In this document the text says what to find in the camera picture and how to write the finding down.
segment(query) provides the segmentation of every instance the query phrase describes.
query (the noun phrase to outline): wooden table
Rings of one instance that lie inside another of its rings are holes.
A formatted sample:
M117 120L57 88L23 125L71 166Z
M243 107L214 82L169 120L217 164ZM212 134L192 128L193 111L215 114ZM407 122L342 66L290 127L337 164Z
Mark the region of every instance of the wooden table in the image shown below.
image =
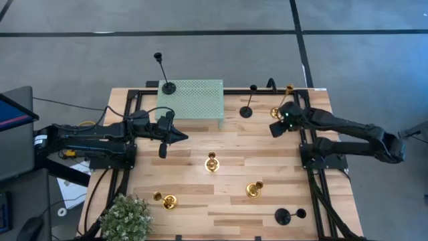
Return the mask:
M314 108L331 111L325 90L308 89ZM127 88L114 88L109 105L124 112ZM225 120L219 130L217 121L174 120L175 126L189 136L186 141L168 147L166 159L158 157L159 141L137 139L138 156L130 172L128 194L135 193L151 205L155 231L149 240L317 240L314 212L306 171L302 168L298 145L299 132L284 133L278 138L270 134L269 124L275 119L270 109L277 106L282 95L255 95L251 99L251 118L242 118L239 109L247 104L249 95L225 95ZM156 95L142 99L142 109L156 106ZM120 122L121 117L108 111L105 125ZM318 132L318 136L338 140L335 132ZM208 152L214 151L220 161L217 172L204 168ZM103 170L95 171L88 193ZM349 180L337 170L326 170L332 205L343 221L357 235L362 235ZM106 205L111 171L100 182L90 206L88 225L92 224ZM245 194L248 183L263 181L261 197L249 199ZM155 191L173 194L178 198L177 209L168 212L153 200ZM79 231L83 232L84 213ZM320 204L327 236L328 222ZM294 213L304 208L304 219L292 217L287 226L280 226L274 218L278 208Z

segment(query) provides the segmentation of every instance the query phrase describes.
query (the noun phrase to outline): black disk base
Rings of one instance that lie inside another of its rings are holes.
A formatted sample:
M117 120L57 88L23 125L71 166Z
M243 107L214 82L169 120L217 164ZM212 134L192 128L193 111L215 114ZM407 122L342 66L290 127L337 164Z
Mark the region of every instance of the black disk base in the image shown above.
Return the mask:
M243 117L243 118L249 118L253 115L253 110L250 107L246 107L243 106L240 110L239 110L239 114Z
M162 85L162 92L164 94L172 94L176 90L175 84L168 82Z
M292 220L292 216L287 209L280 208L275 212L275 220L281 225L287 225Z

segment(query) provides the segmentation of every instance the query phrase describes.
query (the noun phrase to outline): potted plant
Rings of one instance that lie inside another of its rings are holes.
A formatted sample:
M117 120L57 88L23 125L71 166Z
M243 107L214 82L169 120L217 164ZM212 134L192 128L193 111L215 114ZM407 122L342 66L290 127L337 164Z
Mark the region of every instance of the potted plant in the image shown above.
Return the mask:
M102 237L107 241L141 241L153 233L153 218L145 199L120 194L101 218Z

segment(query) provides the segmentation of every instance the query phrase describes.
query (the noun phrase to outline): gray floor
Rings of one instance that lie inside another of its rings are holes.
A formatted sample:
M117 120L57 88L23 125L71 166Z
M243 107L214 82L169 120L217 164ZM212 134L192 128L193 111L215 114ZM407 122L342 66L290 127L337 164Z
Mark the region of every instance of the gray floor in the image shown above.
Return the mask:
M0 6L6 0L0 0ZM298 0L302 29L428 29L426 1ZM293 29L286 0L14 0L0 32ZM428 35L305 36L315 87L329 90L336 116L396 133L428 120ZM170 79L224 79L226 86L304 87L296 37L0 38L0 92L33 86L34 96L103 107L113 87L162 78L153 53L164 54ZM41 120L76 124L99 112L36 101ZM409 139L407 161L387 165L349 157L362 229L374 240L428 236L426 144ZM51 200L61 199L51 181ZM53 209L53 214L60 206ZM75 234L82 207L53 215L53 232Z

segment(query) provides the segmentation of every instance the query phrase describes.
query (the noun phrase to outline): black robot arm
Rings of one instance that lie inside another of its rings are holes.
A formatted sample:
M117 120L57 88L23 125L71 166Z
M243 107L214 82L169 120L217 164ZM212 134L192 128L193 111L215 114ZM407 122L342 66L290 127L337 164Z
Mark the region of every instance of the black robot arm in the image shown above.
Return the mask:
M367 143L334 142L318 137L310 148L314 156L321 158L329 154L351 154L373 156L386 163L400 163L405 158L405 145L396 136L374 125L363 125L333 116L317 108L301 109L294 102L287 102L278 111L282 119L270 125L273 137L286 131L301 128L317 131L336 131L367 141Z
M35 153L47 157L62 149L83 151L87 156L101 159L124 160L136 153L136 137L160 140L159 157L167 156L167 144L186 140L189 137L173 125L173 112L167 112L157 123L150 123L145 110L139 110L120 123L103 127L70 126L53 124L35 132Z

